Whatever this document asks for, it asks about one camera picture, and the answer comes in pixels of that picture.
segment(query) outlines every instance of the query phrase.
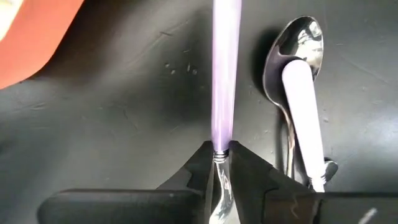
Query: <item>red object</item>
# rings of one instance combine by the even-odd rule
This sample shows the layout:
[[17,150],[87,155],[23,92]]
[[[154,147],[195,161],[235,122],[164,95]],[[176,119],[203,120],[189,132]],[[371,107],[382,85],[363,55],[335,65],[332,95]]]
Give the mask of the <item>red object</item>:
[[0,41],[0,88],[39,71],[65,35],[83,0],[24,0]]

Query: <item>white handle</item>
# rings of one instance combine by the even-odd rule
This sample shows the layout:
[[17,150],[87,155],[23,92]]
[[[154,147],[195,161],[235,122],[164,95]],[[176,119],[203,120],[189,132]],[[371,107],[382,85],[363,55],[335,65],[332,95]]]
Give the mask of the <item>white handle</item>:
[[282,81],[305,170],[314,190],[324,192],[325,161],[311,68],[303,60],[294,60],[284,68]]

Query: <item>lavender handle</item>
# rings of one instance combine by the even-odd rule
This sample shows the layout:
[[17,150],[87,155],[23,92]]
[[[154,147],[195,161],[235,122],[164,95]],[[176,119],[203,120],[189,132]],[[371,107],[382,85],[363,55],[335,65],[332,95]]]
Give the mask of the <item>lavender handle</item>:
[[216,152],[232,139],[242,0],[213,2],[213,91],[211,138]]

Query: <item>silver spoon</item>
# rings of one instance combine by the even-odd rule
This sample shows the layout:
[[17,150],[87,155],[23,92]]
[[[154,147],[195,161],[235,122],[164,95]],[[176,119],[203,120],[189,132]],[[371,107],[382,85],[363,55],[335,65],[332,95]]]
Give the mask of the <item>silver spoon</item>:
[[[289,111],[282,71],[293,60],[306,61],[311,69],[312,79],[317,77],[323,58],[323,34],[319,23],[309,16],[302,16],[287,24],[279,34],[268,53],[262,82],[268,99],[278,106],[285,117],[288,128],[288,153],[286,175],[293,176],[293,158],[295,149],[295,129]],[[326,163],[326,179],[337,171],[334,162]]]

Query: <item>dark gray surface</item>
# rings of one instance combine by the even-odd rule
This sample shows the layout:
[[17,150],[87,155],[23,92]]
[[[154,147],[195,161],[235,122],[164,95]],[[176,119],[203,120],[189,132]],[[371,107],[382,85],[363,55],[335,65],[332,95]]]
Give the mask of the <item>dark gray surface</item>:
[[[270,34],[314,16],[325,33],[315,84],[325,154],[340,164],[328,190],[396,191],[397,7],[245,0],[235,140],[275,164],[277,110],[253,77]],[[87,0],[51,61],[0,93],[0,223],[35,223],[63,189],[157,187],[210,138],[210,75],[211,1]]]

